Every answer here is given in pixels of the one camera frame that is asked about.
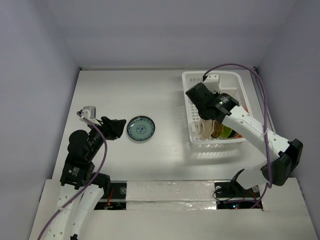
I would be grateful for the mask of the yellow brown patterned plate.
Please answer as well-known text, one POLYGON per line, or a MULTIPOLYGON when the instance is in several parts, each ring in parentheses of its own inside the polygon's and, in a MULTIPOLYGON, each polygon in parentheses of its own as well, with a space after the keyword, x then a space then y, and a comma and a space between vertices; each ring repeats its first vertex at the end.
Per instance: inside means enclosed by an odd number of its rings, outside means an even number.
POLYGON ((222 123, 217 122, 216 120, 213 121, 212 125, 212 134, 211 137, 217 139, 220 137, 223 131, 224 125, 222 123))

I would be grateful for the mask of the lime green plate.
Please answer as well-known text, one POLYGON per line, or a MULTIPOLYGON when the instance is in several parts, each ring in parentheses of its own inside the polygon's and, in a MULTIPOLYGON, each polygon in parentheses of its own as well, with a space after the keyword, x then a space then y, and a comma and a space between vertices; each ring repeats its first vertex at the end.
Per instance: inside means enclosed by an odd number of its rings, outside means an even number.
POLYGON ((222 128, 222 132, 220 133, 220 137, 226 139, 231 135, 232 131, 233 130, 231 128, 224 125, 222 128))

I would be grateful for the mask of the blue patterned plate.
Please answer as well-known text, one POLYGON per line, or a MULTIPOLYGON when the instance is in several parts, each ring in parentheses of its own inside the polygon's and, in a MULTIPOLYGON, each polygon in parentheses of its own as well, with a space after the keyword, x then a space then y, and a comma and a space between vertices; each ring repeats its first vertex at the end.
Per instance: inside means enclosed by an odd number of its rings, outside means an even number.
POLYGON ((145 115, 139 115, 132 118, 126 127, 128 137, 135 142, 148 141, 153 137, 155 131, 155 122, 145 115))

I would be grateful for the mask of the black plate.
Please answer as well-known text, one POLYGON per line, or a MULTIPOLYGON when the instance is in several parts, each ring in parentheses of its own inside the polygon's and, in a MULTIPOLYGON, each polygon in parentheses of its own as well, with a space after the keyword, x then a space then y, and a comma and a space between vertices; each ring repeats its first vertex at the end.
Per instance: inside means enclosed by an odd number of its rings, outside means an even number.
POLYGON ((234 130, 231 131, 230 135, 228 136, 229 139, 231 138, 237 138, 238 137, 238 133, 234 130))

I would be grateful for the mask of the orange plate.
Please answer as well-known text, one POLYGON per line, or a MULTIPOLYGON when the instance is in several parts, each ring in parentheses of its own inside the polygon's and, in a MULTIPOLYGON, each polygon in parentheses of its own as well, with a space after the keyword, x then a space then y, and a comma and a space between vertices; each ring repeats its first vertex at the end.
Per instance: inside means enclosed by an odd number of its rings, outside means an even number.
MULTIPOLYGON (((248 110, 247 107, 244 106, 243 108, 244 108, 244 110, 245 110, 248 114, 250 114, 250 112, 249 112, 249 110, 248 110)), ((243 136, 238 133, 237 136, 236 136, 236 138, 237 138, 237 139, 241 139, 241 138, 243 138, 243 136)))

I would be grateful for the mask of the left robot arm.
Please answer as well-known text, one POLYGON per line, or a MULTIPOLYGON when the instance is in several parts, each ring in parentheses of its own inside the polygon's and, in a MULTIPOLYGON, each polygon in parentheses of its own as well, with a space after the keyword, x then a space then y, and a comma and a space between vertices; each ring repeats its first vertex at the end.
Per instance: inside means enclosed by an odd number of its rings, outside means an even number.
POLYGON ((108 140, 122 136, 126 120, 105 116, 97 120, 83 110, 77 115, 90 131, 76 130, 69 136, 55 212, 39 233, 39 240, 81 239, 98 201, 113 193, 110 176, 100 172, 107 156, 103 155, 98 168, 93 159, 101 147, 108 146, 108 140))

